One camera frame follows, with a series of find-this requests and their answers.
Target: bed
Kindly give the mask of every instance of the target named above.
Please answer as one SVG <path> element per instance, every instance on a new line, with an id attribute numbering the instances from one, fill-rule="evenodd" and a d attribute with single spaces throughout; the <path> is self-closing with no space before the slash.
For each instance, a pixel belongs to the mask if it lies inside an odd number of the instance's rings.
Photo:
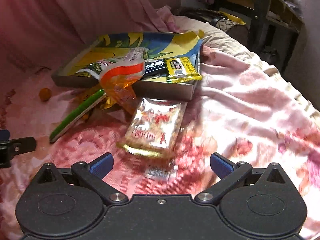
<path id="1" fill-rule="evenodd" d="M 116 147 L 128 125 L 122 110 L 109 114 L 96 111 L 87 123 L 73 127 L 50 145 L 48 135 L 75 107 L 79 91 L 56 87 L 50 77 L 53 70 L 44 68 L 5 95 L 2 127 L 12 138 L 35 137 L 37 149 L 15 157 L 11 168 L 0 170 L 0 237 L 15 240 L 22 236 L 14 208 L 43 163 L 69 167 L 79 160 L 90 162 L 105 152 L 111 152 L 115 161 L 103 180 L 129 197 L 134 193 L 197 194 L 218 181 L 210 169 L 212 152 L 254 167 L 278 162 L 308 207 L 301 236 L 320 237 L 320 113 L 274 66 L 224 32 L 173 16 L 168 7 L 157 13 L 167 31 L 204 32 L 203 81 L 188 103 L 175 147 L 177 177 L 168 183 L 147 179 L 143 173 L 148 162 Z M 38 100 L 43 87 L 52 90 L 47 103 Z"/>

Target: snack package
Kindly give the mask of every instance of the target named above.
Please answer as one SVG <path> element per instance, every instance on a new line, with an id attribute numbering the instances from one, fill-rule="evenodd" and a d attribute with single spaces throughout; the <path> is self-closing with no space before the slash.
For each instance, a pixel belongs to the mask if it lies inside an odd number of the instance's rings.
<path id="1" fill-rule="evenodd" d="M 133 114 L 138 101 L 131 87 L 144 74 L 144 59 L 121 60 L 100 73 L 100 85 L 108 96 Z"/>
<path id="2" fill-rule="evenodd" d="M 168 83 L 184 83 L 191 80 L 202 80 L 188 57 L 166 59 Z"/>
<path id="3" fill-rule="evenodd" d="M 87 77 L 91 75 L 95 79 L 99 80 L 99 74 L 107 68 L 110 64 L 112 64 L 112 61 L 109 61 L 107 59 L 101 59 L 99 61 L 93 62 L 85 66 L 84 68 L 78 70 L 75 75 L 80 77 Z"/>
<path id="4" fill-rule="evenodd" d="M 158 75 L 166 75 L 167 66 L 165 64 L 164 59 L 162 60 L 153 60 L 153 62 L 149 62 L 150 60 L 146 60 L 144 67 L 144 78 L 150 78 Z"/>
<path id="5" fill-rule="evenodd" d="M 171 159 L 187 103 L 143 98 L 118 143 L 131 154 Z"/>
<path id="6" fill-rule="evenodd" d="M 134 60 L 134 59 L 144 58 L 147 51 L 148 49 L 143 47 L 132 48 L 124 57 L 124 60 Z"/>

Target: pink floral blanket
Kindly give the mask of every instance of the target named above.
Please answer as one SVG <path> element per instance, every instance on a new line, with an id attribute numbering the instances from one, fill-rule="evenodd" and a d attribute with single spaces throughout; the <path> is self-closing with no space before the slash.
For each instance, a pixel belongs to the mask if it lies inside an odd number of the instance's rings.
<path id="1" fill-rule="evenodd" d="M 233 162 L 246 161 L 254 167 L 278 162 L 287 172 L 307 207 L 308 217 L 300 234 L 307 239 L 320 236 L 320 132 L 303 109 L 278 89 L 261 70 L 204 46 L 201 52 L 203 80 L 188 103 L 181 133 L 175 146 L 178 174 L 169 182 L 144 177 L 148 162 L 125 153 L 115 145 L 128 123 L 117 115 L 97 111 L 86 124 L 69 130 L 52 146 L 50 131 L 74 107 L 77 90 L 57 88 L 50 73 L 40 73 L 15 90 L 7 107 L 6 127 L 13 138 L 34 136 L 35 152 L 17 156 L 10 169 L 0 170 L 1 230 L 8 239 L 22 232 L 14 208 L 30 179 L 44 162 L 69 167 L 90 162 L 105 152 L 115 159 L 104 181 L 132 194 L 192 195 L 217 182 L 209 157 L 218 152 Z M 37 94 L 49 87 L 53 96 L 47 103 Z"/>

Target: cardboard tray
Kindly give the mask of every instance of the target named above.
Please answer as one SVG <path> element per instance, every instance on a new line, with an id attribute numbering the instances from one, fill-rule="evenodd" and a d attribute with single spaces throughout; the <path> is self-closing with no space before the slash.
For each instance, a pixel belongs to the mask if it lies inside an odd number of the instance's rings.
<path id="1" fill-rule="evenodd" d="M 53 82 L 59 87 L 72 87 L 72 88 L 91 88 L 98 84 L 98 80 L 93 77 L 79 77 L 67 75 L 69 69 L 75 65 L 86 53 L 99 43 L 96 40 L 90 47 L 81 51 L 69 63 L 61 66 L 55 71 L 51 78 Z M 196 59 L 196 70 L 200 71 L 200 53 Z M 151 80 L 138 80 L 132 87 L 137 97 L 147 97 L 154 99 L 167 99 L 178 101 L 190 101 L 193 97 L 197 85 L 197 81 L 190 83 L 167 83 L 158 81 L 157 79 Z"/>

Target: clutter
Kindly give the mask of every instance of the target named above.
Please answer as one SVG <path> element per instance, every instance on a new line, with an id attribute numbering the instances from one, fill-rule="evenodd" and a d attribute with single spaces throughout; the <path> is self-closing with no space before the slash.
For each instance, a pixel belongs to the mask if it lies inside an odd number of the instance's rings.
<path id="1" fill-rule="evenodd" d="M 131 87 L 144 74 L 144 59 L 119 61 L 100 74 L 100 85 L 105 92 L 127 112 L 133 114 L 137 97 Z"/>
<path id="2" fill-rule="evenodd" d="M 42 88 L 39 92 L 39 98 L 42 102 L 46 102 L 51 98 L 51 90 L 49 88 Z"/>
<path id="3" fill-rule="evenodd" d="M 116 63 L 124 60 L 125 57 L 141 56 L 146 60 L 146 65 L 168 58 L 188 57 L 196 71 L 199 72 L 201 43 L 202 40 L 193 31 L 187 33 L 141 32 L 103 35 L 99 36 L 69 63 L 53 73 L 52 79 L 57 86 L 91 88 L 99 81 L 89 72 L 83 72 L 84 69 L 88 69 L 90 63 L 101 60 Z M 100 75 L 103 67 L 98 64 L 98 66 L 92 65 L 89 69 Z M 160 74 L 156 73 L 154 76 L 145 76 L 143 79 L 137 80 L 132 85 L 135 94 L 138 97 L 190 101 L 197 81 L 191 81 L 187 84 L 179 83 L 178 85 L 169 84 L 166 72 L 162 71 Z"/>
<path id="4" fill-rule="evenodd" d="M 191 80 L 202 80 L 188 57 L 166 59 L 168 83 L 185 83 Z"/>
<path id="5" fill-rule="evenodd" d="M 131 154 L 171 159 L 187 103 L 143 98 L 118 143 Z"/>

